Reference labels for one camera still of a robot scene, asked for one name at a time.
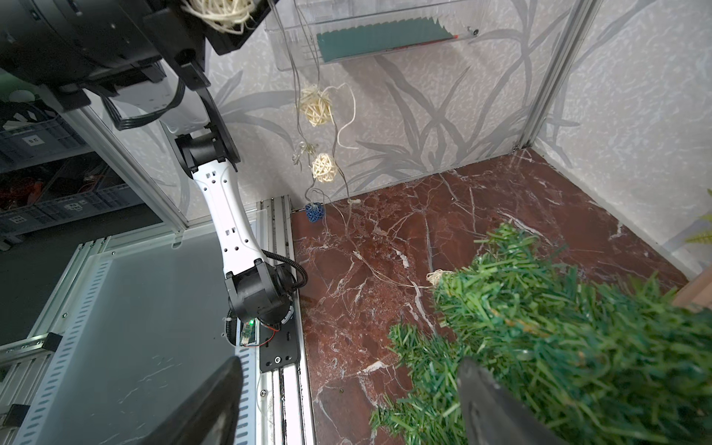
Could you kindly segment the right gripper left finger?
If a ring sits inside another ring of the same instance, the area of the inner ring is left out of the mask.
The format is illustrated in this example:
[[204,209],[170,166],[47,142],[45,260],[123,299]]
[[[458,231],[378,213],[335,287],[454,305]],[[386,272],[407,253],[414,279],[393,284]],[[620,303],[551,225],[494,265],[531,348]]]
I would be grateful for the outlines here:
[[227,359],[140,444],[232,444],[244,384],[241,359]]

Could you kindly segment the small green christmas tree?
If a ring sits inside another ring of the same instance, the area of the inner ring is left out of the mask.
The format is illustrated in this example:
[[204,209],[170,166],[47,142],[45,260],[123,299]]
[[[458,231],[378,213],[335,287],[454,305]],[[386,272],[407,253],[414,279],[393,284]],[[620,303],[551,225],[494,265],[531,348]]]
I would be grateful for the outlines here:
[[429,279],[444,333],[390,329],[412,386],[373,411],[372,429],[464,443],[456,370],[470,358],[568,443],[710,443],[711,313],[674,306],[656,276],[586,280],[502,224],[469,265]]

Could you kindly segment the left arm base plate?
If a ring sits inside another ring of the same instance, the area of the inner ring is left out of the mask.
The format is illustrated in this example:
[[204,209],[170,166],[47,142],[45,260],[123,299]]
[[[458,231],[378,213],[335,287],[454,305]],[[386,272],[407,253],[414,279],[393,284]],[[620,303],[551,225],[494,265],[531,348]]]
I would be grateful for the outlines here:
[[259,366],[262,373],[272,372],[300,361],[302,335],[296,315],[279,331],[260,325]]

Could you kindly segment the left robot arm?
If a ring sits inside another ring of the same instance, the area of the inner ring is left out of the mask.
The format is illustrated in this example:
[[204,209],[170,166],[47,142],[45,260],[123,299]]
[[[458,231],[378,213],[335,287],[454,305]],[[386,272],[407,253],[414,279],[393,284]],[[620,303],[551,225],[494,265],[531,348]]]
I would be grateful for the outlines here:
[[180,168],[208,204],[231,311],[278,331],[308,277],[253,235],[237,185],[239,153],[205,61],[208,49],[239,50],[273,10],[271,1],[5,1],[1,66],[56,111],[98,96],[119,131],[168,127]]

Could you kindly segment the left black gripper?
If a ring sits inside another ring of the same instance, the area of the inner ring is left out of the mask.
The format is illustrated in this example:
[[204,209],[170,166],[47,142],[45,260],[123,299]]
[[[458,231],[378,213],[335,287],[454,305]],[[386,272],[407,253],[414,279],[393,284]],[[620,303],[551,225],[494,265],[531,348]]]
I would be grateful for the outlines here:
[[239,50],[276,9],[274,1],[150,1],[141,20],[153,46],[189,89],[211,85],[207,48]]

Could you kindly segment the clear plastic wall tray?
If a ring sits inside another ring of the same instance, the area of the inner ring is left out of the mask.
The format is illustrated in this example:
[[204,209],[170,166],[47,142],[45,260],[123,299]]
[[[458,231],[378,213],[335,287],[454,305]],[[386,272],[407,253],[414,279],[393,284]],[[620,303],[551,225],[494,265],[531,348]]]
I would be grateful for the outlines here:
[[279,70],[478,37],[489,1],[277,1],[263,22]]

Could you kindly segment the potted white flower plant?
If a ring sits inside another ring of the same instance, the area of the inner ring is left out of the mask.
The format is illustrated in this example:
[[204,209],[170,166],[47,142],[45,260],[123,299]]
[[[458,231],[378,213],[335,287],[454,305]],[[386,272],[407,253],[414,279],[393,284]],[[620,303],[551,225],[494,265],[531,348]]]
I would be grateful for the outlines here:
[[711,210],[669,239],[665,247],[689,269],[689,282],[679,291],[673,304],[694,310],[710,309]]

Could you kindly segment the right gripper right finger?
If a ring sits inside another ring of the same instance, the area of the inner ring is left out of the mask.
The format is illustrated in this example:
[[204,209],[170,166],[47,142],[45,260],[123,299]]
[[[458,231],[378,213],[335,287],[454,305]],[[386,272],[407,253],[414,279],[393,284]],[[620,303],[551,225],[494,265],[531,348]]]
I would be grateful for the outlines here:
[[560,444],[554,432],[484,367],[465,357],[457,370],[457,389],[470,444]]

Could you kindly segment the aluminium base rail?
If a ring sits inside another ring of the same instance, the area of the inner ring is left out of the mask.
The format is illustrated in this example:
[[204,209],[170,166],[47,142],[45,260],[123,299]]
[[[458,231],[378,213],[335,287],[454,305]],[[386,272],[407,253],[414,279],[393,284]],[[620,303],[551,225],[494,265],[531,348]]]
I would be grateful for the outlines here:
[[1,349],[1,441],[141,444],[237,357],[233,443],[313,443],[300,313],[229,342],[219,248],[208,222],[79,245],[27,339]]

